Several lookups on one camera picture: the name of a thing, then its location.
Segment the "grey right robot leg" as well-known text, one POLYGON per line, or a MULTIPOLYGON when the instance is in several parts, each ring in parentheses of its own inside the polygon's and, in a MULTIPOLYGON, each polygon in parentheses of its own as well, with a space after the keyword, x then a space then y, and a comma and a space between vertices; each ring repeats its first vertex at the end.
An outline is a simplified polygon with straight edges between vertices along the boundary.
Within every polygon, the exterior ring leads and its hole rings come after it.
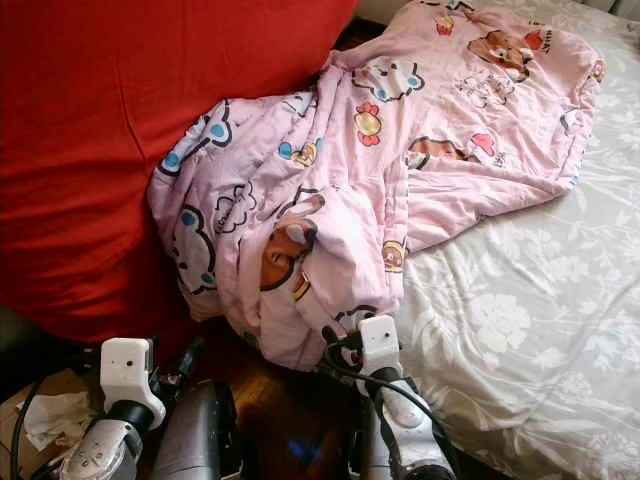
POLYGON ((396 480, 390 451, 381 434, 381 416, 371 399, 361 399, 362 422, 347 449, 347 480, 396 480))

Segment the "white tissue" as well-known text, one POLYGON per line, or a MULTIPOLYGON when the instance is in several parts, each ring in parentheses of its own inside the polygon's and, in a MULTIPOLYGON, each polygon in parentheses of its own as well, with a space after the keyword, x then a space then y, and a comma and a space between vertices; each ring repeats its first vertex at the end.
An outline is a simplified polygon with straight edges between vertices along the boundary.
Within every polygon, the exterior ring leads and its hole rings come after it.
POLYGON ((46 451, 50 445, 70 447, 82 438, 92 417, 87 392, 40 394, 29 403, 22 420, 22 434, 37 451, 46 451))

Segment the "bed with grey floral sheet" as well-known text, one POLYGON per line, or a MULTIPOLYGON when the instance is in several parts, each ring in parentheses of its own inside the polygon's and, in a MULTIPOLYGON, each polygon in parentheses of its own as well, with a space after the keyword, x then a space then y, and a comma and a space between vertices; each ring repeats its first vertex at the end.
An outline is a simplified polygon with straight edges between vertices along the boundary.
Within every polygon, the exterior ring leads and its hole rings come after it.
POLYGON ((515 480, 640 480, 640 20, 477 0, 580 33, 605 78, 579 183, 412 253, 404 365, 466 460, 515 480))

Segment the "cardboard pieces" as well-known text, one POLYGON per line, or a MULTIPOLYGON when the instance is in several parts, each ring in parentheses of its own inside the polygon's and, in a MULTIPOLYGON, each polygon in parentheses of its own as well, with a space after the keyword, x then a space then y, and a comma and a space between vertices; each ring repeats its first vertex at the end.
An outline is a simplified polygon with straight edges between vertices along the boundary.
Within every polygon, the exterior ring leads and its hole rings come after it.
MULTIPOLYGON (((45 396, 78 392, 90 394, 90 389, 84 384, 82 376, 72 369, 64 369, 42 379, 36 394, 32 394, 31 390, 32 387, 18 390, 1 406, 1 480, 59 480, 58 470, 61 461, 79 443, 70 445, 70 447, 50 445, 46 451, 37 451, 22 434, 22 420, 26 416, 29 403, 40 394, 45 394, 45 396)), ((91 394, 90 404, 93 408, 93 417, 95 417, 96 410, 93 407, 91 394)))

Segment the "pink cartoon print blanket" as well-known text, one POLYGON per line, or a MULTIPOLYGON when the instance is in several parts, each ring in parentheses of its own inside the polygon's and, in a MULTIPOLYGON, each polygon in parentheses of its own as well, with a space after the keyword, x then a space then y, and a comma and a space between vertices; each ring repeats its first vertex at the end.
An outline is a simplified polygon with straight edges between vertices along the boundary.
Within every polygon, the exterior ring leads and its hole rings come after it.
POLYGON ((300 91, 216 102, 147 193, 189 311, 324 364, 324 326, 397 310, 412 252, 572 187, 604 73, 576 33, 419 1, 300 91))

